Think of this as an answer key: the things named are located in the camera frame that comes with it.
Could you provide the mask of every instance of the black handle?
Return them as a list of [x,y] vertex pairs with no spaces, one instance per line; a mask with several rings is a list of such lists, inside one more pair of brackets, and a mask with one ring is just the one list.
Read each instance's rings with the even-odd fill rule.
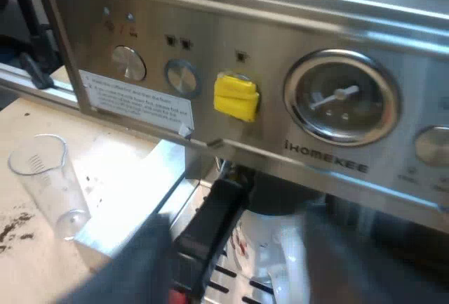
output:
[[173,286],[193,300],[203,297],[215,264],[248,204],[252,176],[237,180],[240,182],[231,178],[216,180],[201,208],[174,242]]
[[50,75],[42,72],[41,68],[36,64],[27,53],[20,54],[20,66],[31,76],[31,81],[39,89],[54,87],[53,80]]

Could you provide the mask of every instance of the clear plastic cup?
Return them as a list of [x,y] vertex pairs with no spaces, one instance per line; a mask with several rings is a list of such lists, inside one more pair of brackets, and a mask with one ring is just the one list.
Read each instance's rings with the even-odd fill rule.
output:
[[39,134],[21,144],[8,159],[56,236],[70,240],[91,217],[67,153],[67,143]]

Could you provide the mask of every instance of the gauge needle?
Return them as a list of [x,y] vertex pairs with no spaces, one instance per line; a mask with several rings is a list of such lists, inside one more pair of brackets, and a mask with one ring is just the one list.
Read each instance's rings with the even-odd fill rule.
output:
[[311,104],[310,108],[312,110],[315,110],[317,107],[322,106],[323,104],[327,104],[329,102],[333,102],[334,100],[345,100],[349,96],[357,93],[358,91],[359,88],[357,85],[352,85],[347,88],[338,88],[334,91],[333,95],[330,95],[329,97],[326,97],[323,100],[320,100],[319,102]]

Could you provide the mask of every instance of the yellow knob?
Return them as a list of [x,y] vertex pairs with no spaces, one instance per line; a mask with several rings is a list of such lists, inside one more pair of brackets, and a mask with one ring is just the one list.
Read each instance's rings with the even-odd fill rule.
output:
[[255,121],[259,97],[253,82],[231,75],[219,75],[214,85],[213,106],[217,111],[238,119]]

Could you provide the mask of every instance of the black glove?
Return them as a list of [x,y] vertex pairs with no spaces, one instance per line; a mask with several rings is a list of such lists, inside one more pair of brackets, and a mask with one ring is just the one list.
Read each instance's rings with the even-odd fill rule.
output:
[[170,254],[168,219],[150,216],[116,258],[59,303],[168,303]]

